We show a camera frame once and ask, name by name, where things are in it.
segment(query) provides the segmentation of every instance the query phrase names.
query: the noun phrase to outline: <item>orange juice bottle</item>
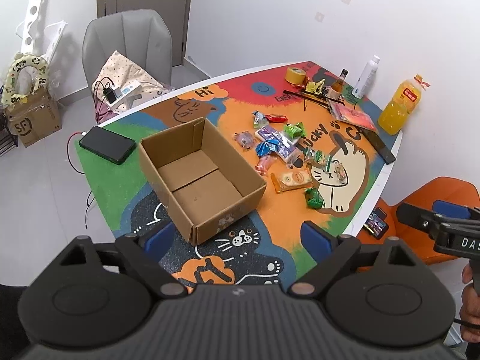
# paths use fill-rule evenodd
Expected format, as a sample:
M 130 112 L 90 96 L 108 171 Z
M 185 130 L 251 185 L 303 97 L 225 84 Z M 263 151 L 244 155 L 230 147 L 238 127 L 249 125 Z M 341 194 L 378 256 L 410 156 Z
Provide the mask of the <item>orange juice bottle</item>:
M 420 102 L 422 89 L 424 90 L 427 86 L 430 85 L 422 81 L 420 74 L 413 79 L 403 81 L 392 100 L 380 114 L 378 125 L 390 135 L 397 134 L 406 122 L 408 115 Z

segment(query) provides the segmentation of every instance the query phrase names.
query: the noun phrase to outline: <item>colorful tabletop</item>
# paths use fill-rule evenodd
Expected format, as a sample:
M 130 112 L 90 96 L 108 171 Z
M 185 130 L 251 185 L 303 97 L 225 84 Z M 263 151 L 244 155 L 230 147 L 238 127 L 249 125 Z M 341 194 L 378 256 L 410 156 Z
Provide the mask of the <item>colorful tabletop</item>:
M 330 85 L 335 75 L 313 62 L 291 64 L 307 72 L 315 81 L 325 78 Z M 350 125 L 337 122 L 326 109 L 284 94 L 292 87 L 284 80 L 286 66 L 251 69 L 209 79 L 153 99 L 139 110 L 130 110 L 103 127 L 138 142 L 141 138 L 177 126 L 200 116 L 207 117 L 232 139 L 235 132 L 253 129 L 252 112 L 284 114 L 292 123 L 303 122 L 307 138 L 298 147 L 314 147 L 329 152 L 341 162 L 348 176 L 339 185 L 331 174 L 313 169 L 315 186 L 325 198 L 323 208 L 309 209 L 302 190 L 275 194 L 270 178 L 257 210 L 232 224 L 208 242 L 193 247 L 174 231 L 167 238 L 160 265 L 188 287 L 197 282 L 230 284 L 279 283 L 288 287 L 309 271 L 315 261 L 302 245 L 300 226 L 310 220 L 332 235 L 347 232 L 356 235 L 377 202 L 392 166 L 385 166 L 372 146 Z M 343 95 L 352 107 L 367 112 L 373 121 L 380 109 L 367 98 L 351 95 L 351 86 Z M 380 136 L 396 155 L 400 136 L 380 130 Z M 252 165 L 258 162 L 255 151 L 234 147 Z M 168 219 L 166 210 L 140 170 L 135 151 L 121 166 L 116 166 L 77 145 L 77 152 L 98 206 L 115 237 L 126 233 L 144 233 Z M 304 168 L 302 162 L 297 167 Z M 273 172 L 285 172 L 278 160 Z

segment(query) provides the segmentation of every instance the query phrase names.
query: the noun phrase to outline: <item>blue circle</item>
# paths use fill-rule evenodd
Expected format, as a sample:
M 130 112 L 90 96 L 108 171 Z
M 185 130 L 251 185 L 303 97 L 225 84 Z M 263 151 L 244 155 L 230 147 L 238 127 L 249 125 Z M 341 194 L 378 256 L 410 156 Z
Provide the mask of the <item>blue circle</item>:
M 272 85 L 265 84 L 264 82 L 254 82 L 251 85 L 251 90 L 262 96 L 275 95 L 275 88 Z

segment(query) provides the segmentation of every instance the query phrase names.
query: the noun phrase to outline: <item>tile floor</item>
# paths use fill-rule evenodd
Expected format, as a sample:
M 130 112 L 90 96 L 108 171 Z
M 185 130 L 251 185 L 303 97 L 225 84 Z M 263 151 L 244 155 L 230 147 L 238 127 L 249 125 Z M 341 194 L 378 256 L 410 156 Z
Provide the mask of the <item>tile floor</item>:
M 172 70 L 176 88 L 201 79 L 184 66 Z M 87 97 L 61 108 L 62 129 L 25 148 L 0 157 L 0 283 L 29 285 L 48 263 L 76 236 L 87 234 L 94 242 L 114 240 L 95 203 L 88 212 L 90 192 L 83 175 L 71 169 L 66 143 L 76 131 L 94 124 L 94 106 Z M 80 168 L 75 150 L 70 157 Z

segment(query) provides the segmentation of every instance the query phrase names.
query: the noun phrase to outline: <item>orange chair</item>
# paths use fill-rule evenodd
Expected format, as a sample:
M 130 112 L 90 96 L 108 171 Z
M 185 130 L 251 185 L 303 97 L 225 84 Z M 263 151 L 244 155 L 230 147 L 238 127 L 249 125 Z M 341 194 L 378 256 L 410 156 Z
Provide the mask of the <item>orange chair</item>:
M 426 183 L 419 190 L 406 197 L 401 203 L 410 203 L 417 207 L 431 210 L 436 200 L 465 205 L 468 207 L 479 207 L 480 197 L 477 189 L 471 183 L 450 177 L 438 177 Z M 405 241 L 407 245 L 419 256 L 427 265 L 442 263 L 448 260 L 454 260 L 457 257 L 434 251 L 434 241 L 428 234 L 418 231 L 412 227 L 402 225 L 395 213 L 399 204 L 390 207 L 382 199 L 378 200 L 375 207 L 380 207 L 387 215 L 386 222 L 389 226 L 385 235 L 376 240 L 365 229 L 362 229 L 357 238 L 362 243 L 382 244 L 390 236 L 397 236 Z

